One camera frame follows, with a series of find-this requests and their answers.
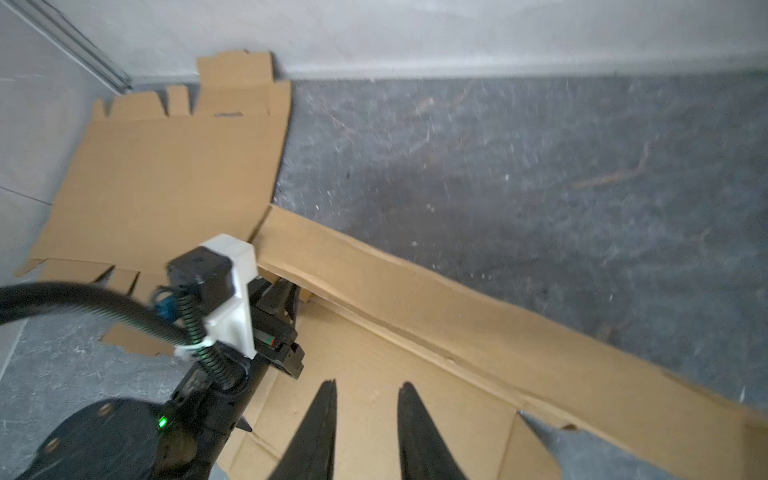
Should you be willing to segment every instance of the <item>cardboard sheet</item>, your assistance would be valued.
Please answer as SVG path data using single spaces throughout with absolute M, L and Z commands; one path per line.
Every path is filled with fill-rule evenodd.
M 228 233 L 248 240 L 272 198 L 290 111 L 269 54 L 201 58 L 194 112 L 182 85 L 98 101 L 30 252 L 163 273 L 165 263 Z
M 513 405 L 553 412 L 681 478 L 768 478 L 748 467 L 765 419 L 648 362 L 277 207 L 255 245 L 260 266 Z
M 303 305 L 299 338 L 306 351 L 300 380 L 276 376 L 262 408 L 246 414 L 253 434 L 232 438 L 227 451 L 237 453 L 232 460 L 230 453 L 220 459 L 232 480 L 269 475 L 320 384 L 329 378 L 336 379 L 339 389 L 335 479 L 400 478 L 396 412 L 398 390 L 405 381 L 418 389 L 471 480 L 560 478 L 557 463 L 508 403 L 319 303 Z M 259 392 L 265 391 L 268 387 L 260 386 Z M 262 401 L 254 399 L 256 404 Z M 505 474 L 500 476 L 502 466 Z M 525 476 L 532 472 L 536 476 Z

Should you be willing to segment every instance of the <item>metal frame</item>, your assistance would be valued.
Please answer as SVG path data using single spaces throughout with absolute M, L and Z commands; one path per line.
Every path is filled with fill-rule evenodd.
M 117 93 L 131 89 L 131 77 L 45 0 L 0 0 L 77 63 Z

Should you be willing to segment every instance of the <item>gray wall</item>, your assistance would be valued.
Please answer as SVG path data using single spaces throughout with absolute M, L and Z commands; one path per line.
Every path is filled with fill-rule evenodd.
M 0 4 L 0 285 L 48 218 L 91 103 L 111 91 Z M 0 327 L 0 376 L 21 326 Z
M 235 48 L 293 78 L 768 66 L 766 0 L 49 1 L 135 77 Z

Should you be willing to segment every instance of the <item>black cable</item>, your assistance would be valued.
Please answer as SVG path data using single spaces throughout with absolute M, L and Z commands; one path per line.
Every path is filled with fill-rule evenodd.
M 181 319 L 184 321 L 190 339 L 193 344 L 202 342 L 207 332 L 200 309 L 197 308 L 197 299 L 194 295 L 187 294 L 177 296 L 177 300 Z M 243 376 L 243 372 L 225 357 L 215 345 L 197 349 L 194 351 L 194 355 L 210 379 L 222 390 L 226 391 L 233 388 Z
M 49 313 L 94 313 L 126 323 L 173 345 L 197 343 L 187 332 L 165 323 L 139 302 L 98 286 L 38 282 L 0 288 L 0 325 Z

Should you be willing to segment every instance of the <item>copper screw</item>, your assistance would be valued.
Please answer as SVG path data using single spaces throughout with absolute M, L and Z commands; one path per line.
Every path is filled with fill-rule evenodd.
M 105 403 L 101 406 L 101 408 L 98 410 L 98 415 L 100 417 L 106 416 L 109 414 L 109 412 L 112 411 L 112 404 L 111 403 Z
M 58 447 L 58 443 L 58 438 L 52 439 L 50 442 L 48 442 L 48 444 L 45 446 L 45 453 L 52 453 L 56 447 Z

